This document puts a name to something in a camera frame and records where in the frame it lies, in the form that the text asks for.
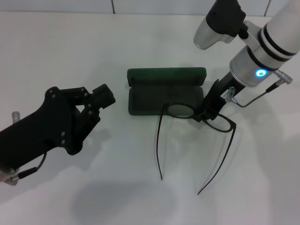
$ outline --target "white surface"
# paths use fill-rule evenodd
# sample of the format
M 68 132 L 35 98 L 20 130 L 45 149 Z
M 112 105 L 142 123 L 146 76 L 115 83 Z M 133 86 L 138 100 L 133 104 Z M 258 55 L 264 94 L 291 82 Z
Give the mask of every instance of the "white surface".
M 113 0 L 120 14 L 182 14 L 206 15 L 215 0 Z M 263 16 L 269 0 L 239 0 L 247 15 Z
M 79 154 L 54 149 L 38 173 L 16 187 L 0 184 L 1 224 L 299 224 L 299 55 L 283 67 L 294 77 L 290 86 L 247 109 L 222 110 L 237 123 L 237 133 L 220 174 L 200 196 L 230 134 L 164 117 L 160 181 L 154 155 L 158 117 L 128 114 L 129 68 L 206 67 L 205 91 L 228 72 L 243 42 L 197 49 L 193 35 L 202 19 L 0 13 L 0 129 L 11 124 L 12 111 L 22 117 L 35 111 L 55 85 L 91 91 L 106 83 L 117 100 L 101 111 Z M 249 19 L 261 26 L 268 20 Z M 274 81 L 245 89 L 238 99 L 246 103 Z
M 288 0 L 271 0 L 267 16 L 274 16 L 287 2 Z
M 113 13 L 111 0 L 1 0 L 0 11 Z

